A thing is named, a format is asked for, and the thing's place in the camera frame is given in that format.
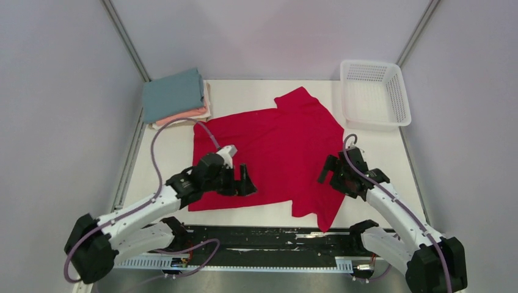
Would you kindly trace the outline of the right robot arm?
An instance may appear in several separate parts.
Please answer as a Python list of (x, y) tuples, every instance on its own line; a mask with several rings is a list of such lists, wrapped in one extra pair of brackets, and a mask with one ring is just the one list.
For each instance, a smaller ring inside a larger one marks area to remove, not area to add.
[(411, 292), (458, 292), (468, 286), (465, 248), (419, 219), (380, 169), (369, 169), (359, 148), (351, 146), (329, 155), (319, 175), (323, 183), (351, 198), (361, 198), (390, 224), (390, 235), (372, 220), (351, 227), (349, 246), (357, 255), (367, 251), (385, 259), (404, 275)]

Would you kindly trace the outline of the red t shirt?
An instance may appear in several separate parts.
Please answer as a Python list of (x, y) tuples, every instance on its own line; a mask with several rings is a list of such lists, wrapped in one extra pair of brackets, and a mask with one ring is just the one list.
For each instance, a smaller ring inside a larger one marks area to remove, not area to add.
[(194, 127), (193, 162), (214, 150), (213, 141), (237, 148), (233, 160), (245, 164), (257, 191), (247, 197), (205, 194), (188, 209), (209, 211), (292, 203), (294, 217), (316, 215), (325, 232), (344, 195), (318, 177), (329, 155), (341, 151), (344, 130), (304, 87), (277, 97), (275, 107), (215, 118)]

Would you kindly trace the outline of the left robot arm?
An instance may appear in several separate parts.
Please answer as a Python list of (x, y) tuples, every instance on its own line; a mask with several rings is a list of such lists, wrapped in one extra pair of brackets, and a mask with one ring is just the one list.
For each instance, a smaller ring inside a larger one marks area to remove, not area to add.
[(199, 201), (207, 192), (246, 197), (257, 191), (246, 164), (239, 166), (240, 178), (235, 179), (236, 152), (234, 145), (227, 145), (204, 155), (196, 165), (167, 181), (160, 180), (155, 193), (127, 208), (97, 218), (90, 214), (81, 216), (65, 244), (65, 279), (75, 282), (69, 274), (70, 266), (81, 282), (92, 284), (133, 256), (165, 248), (181, 252), (187, 237), (180, 231), (180, 223), (169, 214)]

